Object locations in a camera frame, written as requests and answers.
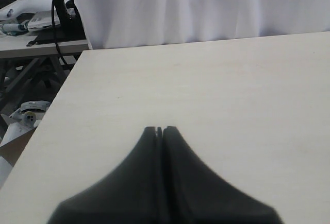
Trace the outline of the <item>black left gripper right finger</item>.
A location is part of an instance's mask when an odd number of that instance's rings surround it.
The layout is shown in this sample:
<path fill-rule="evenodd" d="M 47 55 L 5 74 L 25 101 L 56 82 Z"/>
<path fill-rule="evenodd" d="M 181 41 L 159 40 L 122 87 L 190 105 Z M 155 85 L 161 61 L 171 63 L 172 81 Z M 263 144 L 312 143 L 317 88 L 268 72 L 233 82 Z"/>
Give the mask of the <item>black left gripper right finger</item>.
<path fill-rule="evenodd" d="M 274 208 L 210 169 L 176 127 L 162 136 L 162 170 L 172 223 L 282 223 Z"/>

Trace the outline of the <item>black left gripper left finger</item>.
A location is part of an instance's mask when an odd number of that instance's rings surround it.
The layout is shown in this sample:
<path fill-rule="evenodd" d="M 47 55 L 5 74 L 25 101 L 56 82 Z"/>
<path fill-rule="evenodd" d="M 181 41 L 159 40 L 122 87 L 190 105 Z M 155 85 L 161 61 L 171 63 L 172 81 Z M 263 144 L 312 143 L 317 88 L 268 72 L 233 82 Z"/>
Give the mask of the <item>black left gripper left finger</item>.
<path fill-rule="evenodd" d="M 163 223 L 160 149 L 156 128 L 146 127 L 110 174 L 61 202 L 48 223 Z"/>

